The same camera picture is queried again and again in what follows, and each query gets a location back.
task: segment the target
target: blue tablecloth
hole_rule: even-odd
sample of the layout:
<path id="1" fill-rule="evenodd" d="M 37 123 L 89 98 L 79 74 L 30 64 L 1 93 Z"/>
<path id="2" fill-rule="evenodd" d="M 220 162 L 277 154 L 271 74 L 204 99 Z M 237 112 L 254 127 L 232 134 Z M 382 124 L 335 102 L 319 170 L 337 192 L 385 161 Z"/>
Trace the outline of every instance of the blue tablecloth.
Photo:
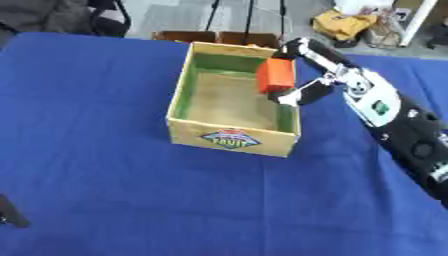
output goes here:
<path id="1" fill-rule="evenodd" d="M 0 227 L 0 255 L 448 254 L 448 211 L 340 91 L 302 109 L 288 159 L 170 144 L 187 48 L 30 33 L 1 52 L 0 192 L 32 225 Z M 448 119 L 448 62 L 352 58 Z"/>

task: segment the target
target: wooden box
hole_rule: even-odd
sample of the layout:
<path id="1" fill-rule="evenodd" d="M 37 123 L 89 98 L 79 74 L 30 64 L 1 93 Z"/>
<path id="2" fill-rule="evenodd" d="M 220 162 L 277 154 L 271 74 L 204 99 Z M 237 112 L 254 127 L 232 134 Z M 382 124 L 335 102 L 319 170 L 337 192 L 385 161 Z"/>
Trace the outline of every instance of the wooden box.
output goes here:
<path id="1" fill-rule="evenodd" d="M 216 33 L 211 31 L 160 31 L 152 34 L 154 40 L 180 41 L 185 43 L 215 43 Z"/>
<path id="2" fill-rule="evenodd" d="M 171 101 L 171 140 L 286 157 L 300 136 L 298 110 L 258 93 L 256 69 L 273 50 L 192 43 Z"/>
<path id="3" fill-rule="evenodd" d="M 244 39 L 243 32 L 223 31 L 218 34 L 218 43 L 241 45 Z M 280 48 L 280 43 L 275 34 L 269 33 L 250 33 L 247 38 L 247 44 L 257 45 L 259 47 L 267 47 L 272 49 Z"/>

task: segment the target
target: tripod leg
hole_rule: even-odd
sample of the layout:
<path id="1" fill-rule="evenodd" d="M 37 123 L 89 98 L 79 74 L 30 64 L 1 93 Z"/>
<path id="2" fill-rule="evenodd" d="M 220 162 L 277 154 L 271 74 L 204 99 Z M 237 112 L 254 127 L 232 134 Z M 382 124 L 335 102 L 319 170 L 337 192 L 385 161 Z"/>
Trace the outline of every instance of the tripod leg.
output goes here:
<path id="1" fill-rule="evenodd" d="M 285 0 L 280 0 L 280 15 L 281 15 L 281 35 L 280 35 L 280 40 L 284 41 L 285 40 L 285 16 L 286 16 L 286 4 L 285 4 Z"/>
<path id="2" fill-rule="evenodd" d="M 210 26 L 212 25 L 213 18 L 215 18 L 216 10 L 218 9 L 220 2 L 221 0 L 215 0 L 215 2 L 212 4 L 212 13 L 210 14 L 210 18 L 208 19 L 205 31 L 210 30 Z"/>
<path id="3" fill-rule="evenodd" d="M 243 41 L 241 42 L 242 45 L 247 45 L 247 39 L 249 38 L 250 25 L 252 23 L 252 16 L 253 16 L 253 12 L 254 12 L 254 5 L 255 5 L 255 0 L 250 0 L 249 14 L 247 16 L 247 22 L 246 22 L 246 30 L 244 31 Z"/>

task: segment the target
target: floor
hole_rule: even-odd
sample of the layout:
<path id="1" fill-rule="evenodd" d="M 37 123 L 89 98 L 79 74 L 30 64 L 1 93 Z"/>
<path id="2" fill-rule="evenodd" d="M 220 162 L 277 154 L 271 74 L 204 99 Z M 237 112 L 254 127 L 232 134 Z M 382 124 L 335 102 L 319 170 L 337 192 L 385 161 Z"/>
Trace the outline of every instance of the floor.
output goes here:
<path id="1" fill-rule="evenodd" d="M 125 0 L 133 17 L 131 38 L 149 39 L 160 30 L 202 30 L 210 15 L 214 0 Z M 249 0 L 222 0 L 221 8 L 212 24 L 214 31 L 243 31 Z M 332 7 L 331 0 L 287 0 L 288 19 L 286 39 L 309 36 L 330 43 L 315 33 L 308 25 L 309 19 Z M 251 30 L 279 34 L 279 4 L 275 0 L 256 0 Z M 361 42 L 356 48 L 342 50 L 354 54 L 413 56 L 421 58 L 448 59 L 448 47 L 435 50 L 424 47 L 427 35 L 420 32 L 406 48 L 375 49 Z"/>

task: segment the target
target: orange cube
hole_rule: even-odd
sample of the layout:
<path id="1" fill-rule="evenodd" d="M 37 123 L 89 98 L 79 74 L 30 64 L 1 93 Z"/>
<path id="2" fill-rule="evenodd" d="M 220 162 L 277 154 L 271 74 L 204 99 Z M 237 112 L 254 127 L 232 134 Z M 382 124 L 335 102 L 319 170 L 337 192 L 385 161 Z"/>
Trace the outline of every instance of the orange cube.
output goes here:
<path id="1" fill-rule="evenodd" d="M 257 70 L 260 93 L 283 91 L 294 88 L 295 74 L 291 60 L 267 59 Z"/>

